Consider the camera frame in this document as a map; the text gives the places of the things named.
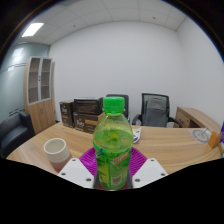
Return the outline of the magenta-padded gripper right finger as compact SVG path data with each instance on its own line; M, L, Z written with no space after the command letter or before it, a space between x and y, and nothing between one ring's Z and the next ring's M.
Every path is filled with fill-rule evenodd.
M127 179L129 189L141 188L167 175L168 173L155 158L147 159L136 148L131 149Z

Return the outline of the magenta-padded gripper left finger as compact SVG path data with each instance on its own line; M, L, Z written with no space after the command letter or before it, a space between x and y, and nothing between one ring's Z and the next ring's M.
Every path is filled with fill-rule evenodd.
M95 149L87 150L80 158L72 158L58 176L78 186L92 189L97 175Z

